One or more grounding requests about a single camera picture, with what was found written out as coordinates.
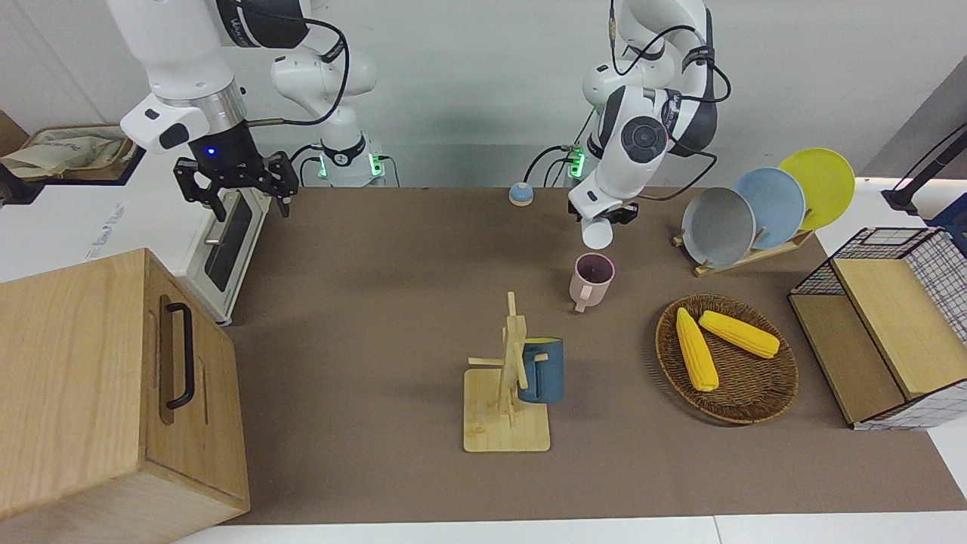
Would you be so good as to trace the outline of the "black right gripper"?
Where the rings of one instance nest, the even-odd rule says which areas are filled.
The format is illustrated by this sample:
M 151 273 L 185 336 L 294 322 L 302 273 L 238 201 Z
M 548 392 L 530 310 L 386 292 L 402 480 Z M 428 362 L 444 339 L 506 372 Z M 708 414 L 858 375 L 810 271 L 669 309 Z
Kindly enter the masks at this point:
M 281 217 L 290 216 L 292 197 L 299 192 L 299 179 L 291 159 L 284 152 L 263 156 L 252 137 L 249 122 L 205 135 L 190 142 L 190 157 L 180 157 L 174 175 L 187 201 L 214 203 L 215 220 L 227 220 L 221 189 L 256 188 L 276 197 Z

